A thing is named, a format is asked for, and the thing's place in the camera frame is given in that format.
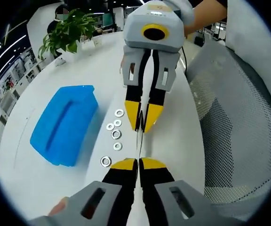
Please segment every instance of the gray mesh fabric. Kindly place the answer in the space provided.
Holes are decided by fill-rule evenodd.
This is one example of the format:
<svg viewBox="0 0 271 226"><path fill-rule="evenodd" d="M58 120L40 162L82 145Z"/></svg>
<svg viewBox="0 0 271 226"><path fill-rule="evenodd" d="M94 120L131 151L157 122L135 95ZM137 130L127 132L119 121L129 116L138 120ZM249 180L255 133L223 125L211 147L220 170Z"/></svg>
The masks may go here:
<svg viewBox="0 0 271 226"><path fill-rule="evenodd" d="M205 196L224 216L248 219L271 188L271 96L258 74L210 42L187 79L205 148Z"/></svg>

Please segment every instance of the yellow ring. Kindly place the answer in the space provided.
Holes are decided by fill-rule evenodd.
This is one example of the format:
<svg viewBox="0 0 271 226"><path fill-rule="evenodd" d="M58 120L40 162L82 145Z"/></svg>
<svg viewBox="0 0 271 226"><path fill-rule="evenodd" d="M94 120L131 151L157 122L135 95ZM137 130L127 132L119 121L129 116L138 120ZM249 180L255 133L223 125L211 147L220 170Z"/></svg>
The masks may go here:
<svg viewBox="0 0 271 226"><path fill-rule="evenodd" d="M169 36L169 31L168 29L163 26L163 25L160 25L160 24L147 24L145 25L143 28L142 28L142 35L145 37L144 35L144 32L148 29L151 29L151 28L154 28L154 29L158 29L160 31L162 31L164 34L165 34L165 37L163 39L166 39L168 36Z"/></svg>

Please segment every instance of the metal washer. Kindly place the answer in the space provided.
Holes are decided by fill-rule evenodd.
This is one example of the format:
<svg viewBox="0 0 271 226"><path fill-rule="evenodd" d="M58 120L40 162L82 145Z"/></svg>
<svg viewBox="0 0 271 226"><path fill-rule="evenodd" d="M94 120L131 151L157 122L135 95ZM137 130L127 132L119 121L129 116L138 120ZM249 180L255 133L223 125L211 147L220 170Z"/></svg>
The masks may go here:
<svg viewBox="0 0 271 226"><path fill-rule="evenodd" d="M122 144L121 144L120 142L114 143L114 144L113 144L113 149L114 149L115 151L121 150L121 149L122 149Z"/></svg>
<svg viewBox="0 0 271 226"><path fill-rule="evenodd" d="M122 133L121 133L121 131L120 131L120 130L115 129L115 130L113 130L113 131L112 131L112 138L113 138L114 140L119 139L121 136L122 136Z"/></svg>
<svg viewBox="0 0 271 226"><path fill-rule="evenodd" d="M115 127L120 127L122 125L122 121L120 119L116 119L113 121L113 124Z"/></svg>
<svg viewBox="0 0 271 226"><path fill-rule="evenodd" d="M111 160L110 157L108 157L108 156L103 156L103 157L101 158L101 160L100 160L100 163L101 163L101 165L102 165L103 167L109 167L109 166L112 164L112 160Z"/></svg>
<svg viewBox="0 0 271 226"><path fill-rule="evenodd" d="M112 131L114 128L115 128L115 125L114 125L113 123L108 123L108 124L106 125L106 129L107 129L108 131Z"/></svg>
<svg viewBox="0 0 271 226"><path fill-rule="evenodd" d="M120 118L120 117L122 117L124 115L124 111L122 110L122 109L117 109L116 111L115 111L115 116L117 117L117 118Z"/></svg>

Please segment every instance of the blue tray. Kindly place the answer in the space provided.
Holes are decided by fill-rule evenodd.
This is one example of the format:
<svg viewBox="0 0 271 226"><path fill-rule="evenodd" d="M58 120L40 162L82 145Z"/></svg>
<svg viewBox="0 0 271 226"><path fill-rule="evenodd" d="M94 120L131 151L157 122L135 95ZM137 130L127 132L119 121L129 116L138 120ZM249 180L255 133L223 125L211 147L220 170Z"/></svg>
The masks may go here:
<svg viewBox="0 0 271 226"><path fill-rule="evenodd" d="M98 103L93 86L60 88L48 103L30 144L54 165L74 166Z"/></svg>

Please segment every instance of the white curved desk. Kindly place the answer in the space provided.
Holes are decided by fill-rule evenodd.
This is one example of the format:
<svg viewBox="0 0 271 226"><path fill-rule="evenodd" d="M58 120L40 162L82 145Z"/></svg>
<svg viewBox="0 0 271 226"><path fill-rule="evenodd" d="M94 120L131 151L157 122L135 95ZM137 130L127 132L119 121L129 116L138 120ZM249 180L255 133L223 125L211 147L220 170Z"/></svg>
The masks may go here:
<svg viewBox="0 0 271 226"><path fill-rule="evenodd" d="M125 98L119 74L123 45L122 33L111 33L102 36L102 46L87 49L86 56L80 61L59 67L52 62L37 75L13 108L0 144L0 182L10 201L26 219L46 215L64 196L71 196L91 181L105 176L107 169L101 169L99 163L105 144L101 137L107 131L104 124L109 123L112 107L117 107L119 98L116 97L122 98L121 101ZM150 64L148 62L144 76L148 82L153 70ZM78 161L75 167L68 168L47 162L30 145L30 137L52 96L60 87L70 85L93 85L100 112L106 118L89 165ZM127 123L124 125L126 129L130 128ZM124 141L125 148L136 147L132 136ZM143 154L163 161L176 180L185 179L203 193L202 135L195 103L180 65L174 87L166 96L163 114L144 139ZM113 160L127 157L132 156L120 152ZM101 169L99 173L94 172L95 167Z"/></svg>

